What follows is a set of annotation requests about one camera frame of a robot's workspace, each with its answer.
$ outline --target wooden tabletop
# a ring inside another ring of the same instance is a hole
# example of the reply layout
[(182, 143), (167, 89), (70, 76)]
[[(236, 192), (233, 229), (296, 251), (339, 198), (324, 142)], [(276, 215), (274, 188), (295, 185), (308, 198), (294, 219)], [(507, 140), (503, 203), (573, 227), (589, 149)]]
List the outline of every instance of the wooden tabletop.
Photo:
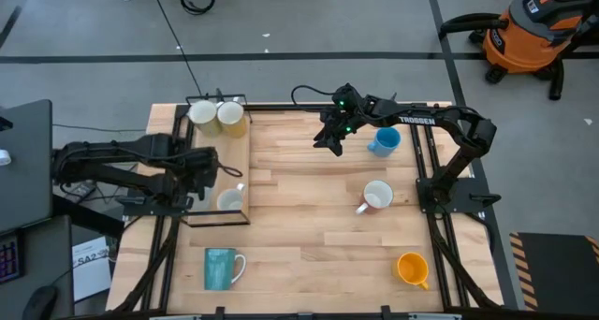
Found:
[[(153, 105), (147, 133), (170, 133), (175, 108), (175, 104)], [(312, 147), (322, 125), (318, 114), (252, 114), (251, 225), (182, 225), (168, 313), (214, 313), (217, 306), (225, 306), (227, 313), (376, 313), (381, 305), (390, 305), (393, 312), (441, 311), (429, 229), (418, 208), (409, 126), (395, 126), (402, 143), (389, 158), (367, 152), (375, 132), (370, 126), (349, 135), (343, 155), (336, 157), (328, 149)], [(458, 147), (444, 130), (433, 128), (433, 133), (444, 165)], [(425, 141), (422, 130), (420, 138)], [(424, 154), (432, 174), (428, 153)], [(157, 169), (139, 171), (152, 174)], [(393, 203), (375, 215), (356, 215), (360, 193), (372, 180), (391, 184)], [(485, 228), (465, 216), (453, 217), (463, 266), (491, 299), (502, 303)], [(123, 301), (146, 269), (154, 219), (143, 217), (125, 231), (107, 309)], [(231, 290), (204, 290), (206, 247), (232, 247), (247, 257), (247, 269)], [(406, 252), (419, 252), (428, 260), (429, 291), (391, 275), (393, 260)], [(454, 278), (447, 271), (457, 305)], [(154, 307), (162, 274), (160, 269), (154, 281)]]

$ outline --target mug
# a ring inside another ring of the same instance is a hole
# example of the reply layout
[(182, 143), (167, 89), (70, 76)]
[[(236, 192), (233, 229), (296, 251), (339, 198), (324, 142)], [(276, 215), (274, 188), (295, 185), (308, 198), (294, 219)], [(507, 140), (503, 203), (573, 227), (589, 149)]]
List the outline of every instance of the mug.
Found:
[(226, 189), (216, 199), (219, 211), (240, 211), (243, 207), (243, 192), (245, 184), (239, 183), (235, 189)]
[(212, 101), (199, 100), (187, 112), (189, 120), (207, 137), (217, 137), (223, 131), (217, 119), (218, 105)]
[(417, 253), (403, 254), (393, 263), (393, 275), (408, 284), (429, 290), (426, 280), (429, 276), (429, 265), (422, 255)]
[(393, 201), (393, 189), (386, 182), (372, 181), (366, 184), (360, 206), (356, 214), (377, 213), (383, 208), (388, 207)]
[(368, 150), (379, 157), (387, 157), (400, 145), (402, 136), (395, 128), (386, 127), (376, 131), (374, 141), (368, 144)]
[[(225, 291), (237, 282), (245, 271), (247, 260), (245, 255), (236, 254), (235, 249), (206, 248), (204, 250), (204, 289)], [(240, 272), (233, 277), (235, 261), (241, 259)]]
[(247, 129), (243, 106), (237, 101), (238, 98), (234, 98), (233, 101), (220, 104), (217, 114), (223, 130), (232, 138), (243, 137)]

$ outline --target shop vacuum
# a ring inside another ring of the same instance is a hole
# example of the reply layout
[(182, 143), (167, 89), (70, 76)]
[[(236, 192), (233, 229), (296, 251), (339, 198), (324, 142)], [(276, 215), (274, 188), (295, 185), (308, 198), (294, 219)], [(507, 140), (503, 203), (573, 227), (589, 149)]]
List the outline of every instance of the shop vacuum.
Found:
[(491, 64), (485, 76), (489, 83), (508, 73), (532, 73), (550, 80), (549, 99), (559, 100), (562, 58), (583, 42), (589, 44), (586, 34), (599, 26), (598, 1), (513, 0), (501, 15), (474, 13), (449, 20), (441, 25), (439, 37), (473, 31), (469, 40), (482, 44)]

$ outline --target computer mouse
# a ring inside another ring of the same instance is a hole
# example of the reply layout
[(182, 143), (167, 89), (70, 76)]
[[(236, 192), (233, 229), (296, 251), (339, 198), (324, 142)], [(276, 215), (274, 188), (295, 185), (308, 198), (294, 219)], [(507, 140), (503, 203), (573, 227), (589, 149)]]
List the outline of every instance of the computer mouse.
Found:
[(27, 301), (27, 306), (22, 311), (22, 320), (49, 320), (57, 296), (58, 288), (39, 287)]

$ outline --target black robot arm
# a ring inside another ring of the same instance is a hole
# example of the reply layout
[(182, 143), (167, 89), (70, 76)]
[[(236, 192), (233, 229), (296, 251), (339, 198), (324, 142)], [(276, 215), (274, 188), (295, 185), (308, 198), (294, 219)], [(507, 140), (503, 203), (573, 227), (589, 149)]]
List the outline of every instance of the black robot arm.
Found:
[[(144, 176), (107, 164), (141, 162), (165, 170)], [(204, 187), (213, 187), (220, 164), (213, 147), (185, 149), (183, 140), (166, 134), (141, 137), (136, 141), (108, 143), (71, 142), (52, 156), (52, 178), (64, 185), (95, 180), (141, 191), (152, 201), (188, 208), (187, 193), (204, 198)]]
[[(450, 106), (439, 108), (421, 104), (398, 104), (394, 100), (373, 95), (362, 97), (349, 84), (339, 88), (332, 96), (335, 106), (320, 112), (322, 130), (314, 137), (316, 148), (330, 148), (335, 155), (343, 153), (341, 140), (356, 133), (365, 124), (391, 127), (395, 124), (438, 126), (445, 129), (460, 146), (446, 166), (435, 171), (427, 196), (444, 205), (451, 200), (452, 189), (458, 176), (477, 157), (490, 148), (497, 127), (474, 109)], [(467, 131), (460, 127), (467, 123)]]

